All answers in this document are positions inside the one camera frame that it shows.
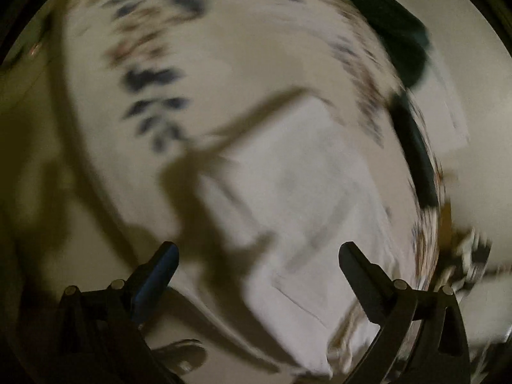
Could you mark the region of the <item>white pants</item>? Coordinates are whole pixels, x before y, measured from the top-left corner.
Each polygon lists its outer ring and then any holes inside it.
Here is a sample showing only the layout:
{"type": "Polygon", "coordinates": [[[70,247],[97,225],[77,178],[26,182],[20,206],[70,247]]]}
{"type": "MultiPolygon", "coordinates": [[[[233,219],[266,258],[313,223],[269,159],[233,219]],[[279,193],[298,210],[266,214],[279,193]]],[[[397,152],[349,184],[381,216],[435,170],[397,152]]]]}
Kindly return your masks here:
{"type": "Polygon", "coordinates": [[[351,241],[412,280],[364,157],[309,94],[223,148],[198,177],[245,306],[303,370],[327,375],[328,347],[356,297],[339,268],[351,241]]]}

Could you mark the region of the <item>folded dark jeans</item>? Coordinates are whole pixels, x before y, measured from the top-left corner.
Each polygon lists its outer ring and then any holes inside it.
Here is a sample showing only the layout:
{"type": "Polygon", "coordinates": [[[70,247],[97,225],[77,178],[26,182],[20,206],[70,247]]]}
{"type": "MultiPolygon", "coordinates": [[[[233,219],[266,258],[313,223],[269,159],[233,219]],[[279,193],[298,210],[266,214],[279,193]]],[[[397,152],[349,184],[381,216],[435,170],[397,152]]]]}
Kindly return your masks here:
{"type": "Polygon", "coordinates": [[[438,207],[434,167],[405,92],[393,97],[389,113],[410,170],[420,208],[438,207]]]}

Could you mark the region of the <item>floral bed blanket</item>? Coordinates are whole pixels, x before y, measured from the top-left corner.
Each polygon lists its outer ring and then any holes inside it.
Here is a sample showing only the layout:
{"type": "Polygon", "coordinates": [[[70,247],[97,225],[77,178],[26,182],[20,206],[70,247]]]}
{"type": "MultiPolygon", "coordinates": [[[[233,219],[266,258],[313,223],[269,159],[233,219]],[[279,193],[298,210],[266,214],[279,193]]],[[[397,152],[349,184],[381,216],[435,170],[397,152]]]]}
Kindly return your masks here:
{"type": "MultiPolygon", "coordinates": [[[[135,263],[170,240],[171,287],[229,341],[275,368],[300,368],[242,301],[198,193],[213,158],[289,101],[321,100],[364,157],[392,234],[429,286],[438,207],[421,209],[390,104],[405,92],[378,35],[350,0],[65,0],[63,93],[84,164],[135,263]]],[[[350,372],[377,333],[356,298],[328,347],[350,372]]]]}

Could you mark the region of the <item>dark green blanket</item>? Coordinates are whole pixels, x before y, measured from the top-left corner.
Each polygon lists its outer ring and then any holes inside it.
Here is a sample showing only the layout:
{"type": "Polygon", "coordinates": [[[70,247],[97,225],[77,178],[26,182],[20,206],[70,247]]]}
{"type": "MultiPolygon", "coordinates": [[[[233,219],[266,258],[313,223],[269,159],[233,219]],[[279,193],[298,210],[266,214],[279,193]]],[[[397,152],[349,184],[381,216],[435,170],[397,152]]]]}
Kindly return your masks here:
{"type": "Polygon", "coordinates": [[[396,0],[350,0],[378,35],[405,88],[420,82],[428,61],[429,33],[396,0]]]}

